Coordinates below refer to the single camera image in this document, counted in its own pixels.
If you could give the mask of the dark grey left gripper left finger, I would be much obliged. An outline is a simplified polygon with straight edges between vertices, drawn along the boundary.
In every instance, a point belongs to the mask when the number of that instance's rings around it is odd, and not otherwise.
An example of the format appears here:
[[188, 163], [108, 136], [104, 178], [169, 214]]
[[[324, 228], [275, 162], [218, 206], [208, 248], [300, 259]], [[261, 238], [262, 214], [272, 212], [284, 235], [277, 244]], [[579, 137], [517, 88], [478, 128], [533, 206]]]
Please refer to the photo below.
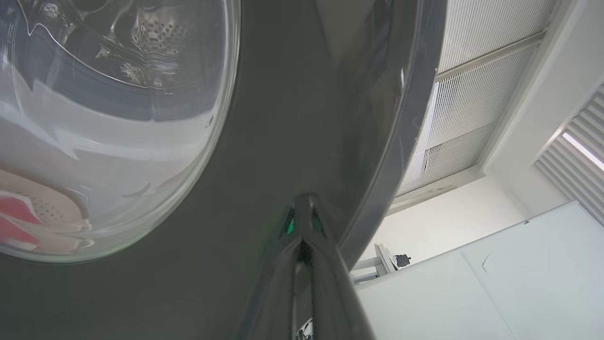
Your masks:
[[269, 240], [236, 340], [292, 340], [295, 268], [306, 203], [308, 195], [302, 194], [285, 207]]

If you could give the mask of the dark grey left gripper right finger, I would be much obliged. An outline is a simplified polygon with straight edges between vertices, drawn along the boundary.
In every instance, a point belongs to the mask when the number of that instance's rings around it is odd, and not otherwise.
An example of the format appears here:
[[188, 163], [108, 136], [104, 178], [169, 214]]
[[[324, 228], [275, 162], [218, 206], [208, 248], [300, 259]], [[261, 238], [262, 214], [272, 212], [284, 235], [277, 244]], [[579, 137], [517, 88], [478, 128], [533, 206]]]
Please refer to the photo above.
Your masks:
[[338, 245], [310, 195], [306, 196], [306, 209], [311, 309], [317, 340], [375, 340]]

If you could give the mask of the washer door glass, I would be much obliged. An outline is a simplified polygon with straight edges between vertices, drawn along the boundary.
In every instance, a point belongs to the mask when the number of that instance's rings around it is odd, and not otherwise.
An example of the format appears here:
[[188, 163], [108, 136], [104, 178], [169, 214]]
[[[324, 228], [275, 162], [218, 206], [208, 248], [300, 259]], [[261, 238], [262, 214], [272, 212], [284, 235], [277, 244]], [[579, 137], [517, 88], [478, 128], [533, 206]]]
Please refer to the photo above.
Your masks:
[[[236, 340], [271, 235], [315, 198], [350, 271], [407, 170], [447, 0], [240, 0], [228, 113], [203, 172], [142, 239], [47, 263], [0, 254], [0, 340]], [[306, 204], [292, 340], [312, 320]]]

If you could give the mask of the white front-load washing machine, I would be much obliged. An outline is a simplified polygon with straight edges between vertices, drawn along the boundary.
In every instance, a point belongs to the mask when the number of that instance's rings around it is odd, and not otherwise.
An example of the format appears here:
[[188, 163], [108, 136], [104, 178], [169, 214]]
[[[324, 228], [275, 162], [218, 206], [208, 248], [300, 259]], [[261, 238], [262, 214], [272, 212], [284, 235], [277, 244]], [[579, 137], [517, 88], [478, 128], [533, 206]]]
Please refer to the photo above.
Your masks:
[[101, 75], [29, 35], [16, 0], [0, 0], [0, 192], [26, 196], [47, 263], [106, 256], [158, 226], [207, 165], [228, 113], [239, 58], [240, 0], [224, 0], [220, 83], [142, 88]]

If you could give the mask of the white metal rack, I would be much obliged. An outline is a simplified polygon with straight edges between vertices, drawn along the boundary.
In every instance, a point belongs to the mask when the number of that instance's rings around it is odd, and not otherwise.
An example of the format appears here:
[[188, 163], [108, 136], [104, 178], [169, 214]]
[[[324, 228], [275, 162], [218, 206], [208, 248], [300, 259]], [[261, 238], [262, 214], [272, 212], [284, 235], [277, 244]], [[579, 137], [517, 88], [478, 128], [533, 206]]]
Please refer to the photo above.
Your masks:
[[[384, 244], [375, 243], [376, 256], [366, 260], [360, 260], [350, 271], [350, 277], [355, 285], [377, 279], [399, 270], [397, 257], [390, 253], [390, 250]], [[357, 271], [371, 269], [372, 272], [364, 275], [355, 274]]]

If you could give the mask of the white partition panel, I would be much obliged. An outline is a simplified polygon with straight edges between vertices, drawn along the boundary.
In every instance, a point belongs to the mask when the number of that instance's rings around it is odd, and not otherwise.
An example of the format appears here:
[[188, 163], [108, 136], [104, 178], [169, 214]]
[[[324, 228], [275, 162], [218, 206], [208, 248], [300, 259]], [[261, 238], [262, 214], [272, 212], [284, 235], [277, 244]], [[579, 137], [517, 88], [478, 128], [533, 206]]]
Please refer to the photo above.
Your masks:
[[376, 340], [516, 340], [460, 253], [361, 284]]
[[604, 228], [571, 202], [461, 254], [516, 340], [604, 340]]

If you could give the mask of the white window blinds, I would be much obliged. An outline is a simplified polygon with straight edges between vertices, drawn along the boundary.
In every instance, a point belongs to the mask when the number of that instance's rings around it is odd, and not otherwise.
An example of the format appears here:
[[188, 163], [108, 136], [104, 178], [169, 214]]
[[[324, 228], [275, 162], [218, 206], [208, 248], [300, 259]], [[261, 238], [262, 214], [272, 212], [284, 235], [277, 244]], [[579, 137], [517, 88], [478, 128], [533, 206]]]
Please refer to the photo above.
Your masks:
[[438, 71], [541, 32], [554, 4], [555, 0], [448, 0]]
[[515, 48], [434, 84], [397, 196], [477, 164], [538, 48]]

